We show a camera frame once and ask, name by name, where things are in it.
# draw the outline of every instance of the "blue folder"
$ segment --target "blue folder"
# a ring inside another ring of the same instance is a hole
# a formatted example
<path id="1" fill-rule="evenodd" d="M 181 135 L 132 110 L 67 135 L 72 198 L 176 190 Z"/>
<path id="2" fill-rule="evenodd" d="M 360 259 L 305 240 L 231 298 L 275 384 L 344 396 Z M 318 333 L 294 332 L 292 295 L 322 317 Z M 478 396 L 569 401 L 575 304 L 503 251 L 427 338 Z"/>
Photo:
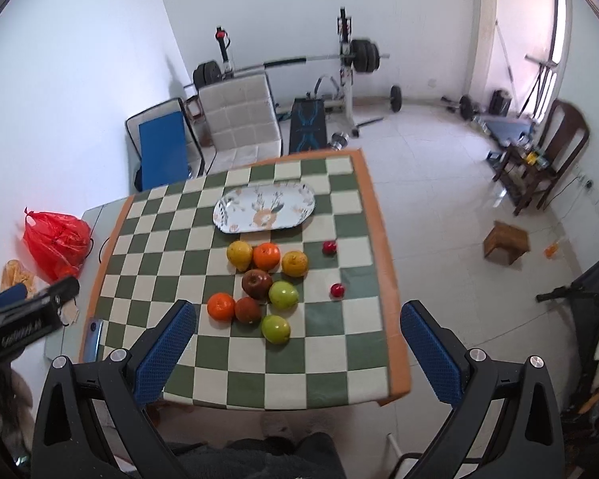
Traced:
<path id="1" fill-rule="evenodd" d="M 184 119 L 181 111 L 140 124 L 142 189 L 174 184 L 188 178 Z"/>

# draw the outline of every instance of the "green apple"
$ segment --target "green apple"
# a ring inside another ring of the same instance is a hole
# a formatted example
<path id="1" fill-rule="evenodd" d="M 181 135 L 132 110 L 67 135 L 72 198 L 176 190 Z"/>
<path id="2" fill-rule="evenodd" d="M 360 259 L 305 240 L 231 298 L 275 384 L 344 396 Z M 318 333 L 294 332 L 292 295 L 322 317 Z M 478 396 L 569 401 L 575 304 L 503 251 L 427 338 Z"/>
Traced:
<path id="1" fill-rule="evenodd" d="M 262 335 L 271 344 L 286 344 L 291 337 L 291 326 L 279 315 L 267 315 L 262 321 Z"/>
<path id="2" fill-rule="evenodd" d="M 277 281 L 273 283 L 268 291 L 268 298 L 275 308 L 287 310 L 300 302 L 300 294 L 297 288 L 286 281 Z"/>

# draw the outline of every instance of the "red plastic bag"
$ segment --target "red plastic bag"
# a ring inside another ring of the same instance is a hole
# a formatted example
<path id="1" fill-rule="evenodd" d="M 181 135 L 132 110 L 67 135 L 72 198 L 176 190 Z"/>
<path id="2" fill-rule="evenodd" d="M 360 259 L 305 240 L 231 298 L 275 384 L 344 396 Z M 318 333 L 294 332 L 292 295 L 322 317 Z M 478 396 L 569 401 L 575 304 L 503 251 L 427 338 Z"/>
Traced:
<path id="1" fill-rule="evenodd" d="M 86 222 L 68 214 L 29 212 L 22 240 L 40 270 L 56 282 L 80 274 L 91 247 L 91 229 Z"/>

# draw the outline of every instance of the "white cushioned chair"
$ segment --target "white cushioned chair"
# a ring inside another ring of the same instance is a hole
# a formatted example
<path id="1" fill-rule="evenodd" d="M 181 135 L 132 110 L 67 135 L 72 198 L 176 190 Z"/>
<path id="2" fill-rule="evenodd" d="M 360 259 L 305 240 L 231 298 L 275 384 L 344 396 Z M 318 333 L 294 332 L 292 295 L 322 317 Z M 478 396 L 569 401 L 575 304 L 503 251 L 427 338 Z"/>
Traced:
<path id="1" fill-rule="evenodd" d="M 198 95 L 216 149 L 209 174 L 281 156 L 282 134 L 265 73 L 226 79 Z"/>

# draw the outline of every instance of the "yellow pear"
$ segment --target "yellow pear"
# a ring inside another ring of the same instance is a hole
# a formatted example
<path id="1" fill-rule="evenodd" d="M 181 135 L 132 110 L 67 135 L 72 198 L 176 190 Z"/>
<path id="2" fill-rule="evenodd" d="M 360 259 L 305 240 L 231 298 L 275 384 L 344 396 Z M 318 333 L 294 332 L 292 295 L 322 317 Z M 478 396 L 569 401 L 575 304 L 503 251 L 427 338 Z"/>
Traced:
<path id="1" fill-rule="evenodd" d="M 244 272 L 253 259 L 253 247 L 246 241 L 233 241 L 226 249 L 226 257 L 235 268 Z"/>
<path id="2" fill-rule="evenodd" d="M 282 258 L 282 272 L 291 277 L 304 277 L 308 272 L 308 257 L 300 250 L 287 252 Z"/>

